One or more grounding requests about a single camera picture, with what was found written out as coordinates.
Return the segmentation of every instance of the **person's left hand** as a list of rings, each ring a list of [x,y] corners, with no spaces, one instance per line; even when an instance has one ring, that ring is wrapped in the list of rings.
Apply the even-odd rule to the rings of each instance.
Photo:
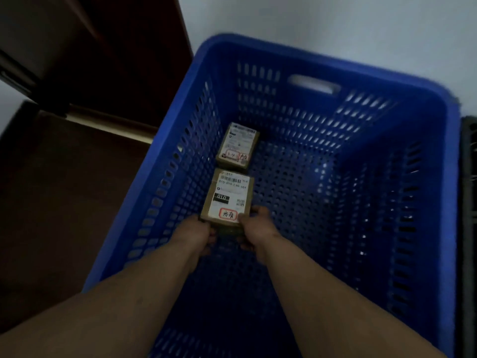
[[[215,243],[217,239],[215,233],[215,230],[210,227],[210,223],[199,221],[197,215],[187,217],[177,226],[171,242],[181,243],[190,253],[190,272],[195,270],[200,256],[210,255],[208,245]]]

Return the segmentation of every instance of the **cardboard box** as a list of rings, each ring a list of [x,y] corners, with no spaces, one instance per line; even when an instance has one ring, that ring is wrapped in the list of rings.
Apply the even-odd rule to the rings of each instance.
[[[200,218],[227,234],[243,233],[238,214],[250,215],[254,178],[216,168]]]
[[[255,129],[230,123],[215,158],[218,166],[247,173],[259,135],[260,133]]]

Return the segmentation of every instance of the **brown floor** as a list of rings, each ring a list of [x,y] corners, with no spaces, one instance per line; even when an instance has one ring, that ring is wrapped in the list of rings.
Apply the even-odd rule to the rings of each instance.
[[[49,115],[23,130],[0,150],[0,332],[81,290],[149,148]]]

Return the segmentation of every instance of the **hand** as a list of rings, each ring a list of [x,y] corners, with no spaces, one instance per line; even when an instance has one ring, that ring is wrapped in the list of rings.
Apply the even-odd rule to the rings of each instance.
[[[257,254],[257,260],[266,265],[265,248],[270,241],[281,238],[281,235],[273,224],[269,209],[264,206],[252,206],[251,212],[257,215],[249,217],[240,214],[238,216],[246,236],[246,239],[239,238],[238,241],[243,250],[254,251]]]
[[[187,253],[190,254],[190,272],[197,267],[200,256],[210,255],[208,245],[216,242],[215,233],[215,230],[210,227],[210,223],[199,221],[197,215],[187,217],[177,226],[171,242],[182,244],[187,249]]]

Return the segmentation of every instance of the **black rectangle on label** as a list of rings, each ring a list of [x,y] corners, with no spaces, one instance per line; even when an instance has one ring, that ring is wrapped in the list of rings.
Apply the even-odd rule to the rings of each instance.
[[[220,193],[214,193],[214,197],[212,198],[213,201],[222,202],[226,205],[229,204],[229,199],[229,196],[221,195]]]

